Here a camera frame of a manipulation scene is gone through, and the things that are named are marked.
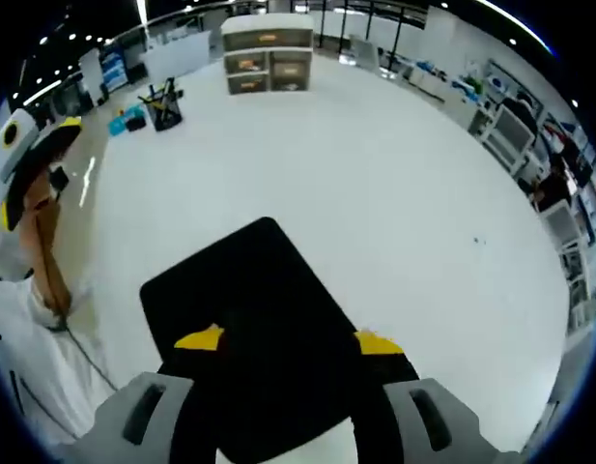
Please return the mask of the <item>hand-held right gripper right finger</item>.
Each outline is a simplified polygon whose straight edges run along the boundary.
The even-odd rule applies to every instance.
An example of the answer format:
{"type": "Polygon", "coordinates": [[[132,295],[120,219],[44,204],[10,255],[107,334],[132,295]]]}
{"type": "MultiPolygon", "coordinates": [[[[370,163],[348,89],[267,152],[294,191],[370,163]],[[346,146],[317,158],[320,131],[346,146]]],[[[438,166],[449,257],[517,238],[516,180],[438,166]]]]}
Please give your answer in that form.
{"type": "Polygon", "coordinates": [[[433,378],[419,378],[403,349],[368,331],[359,351],[353,426],[359,463],[521,463],[480,432],[479,418],[433,378]]]}

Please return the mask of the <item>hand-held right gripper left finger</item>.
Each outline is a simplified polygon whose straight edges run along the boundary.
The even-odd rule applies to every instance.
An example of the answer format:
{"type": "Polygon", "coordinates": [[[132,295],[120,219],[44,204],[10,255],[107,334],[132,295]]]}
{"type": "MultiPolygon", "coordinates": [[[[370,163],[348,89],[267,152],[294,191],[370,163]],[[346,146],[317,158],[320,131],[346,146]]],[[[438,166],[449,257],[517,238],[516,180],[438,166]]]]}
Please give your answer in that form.
{"type": "Polygon", "coordinates": [[[94,426],[60,447],[62,463],[214,463],[217,446],[186,430],[194,382],[144,372],[107,398],[94,426]]]}

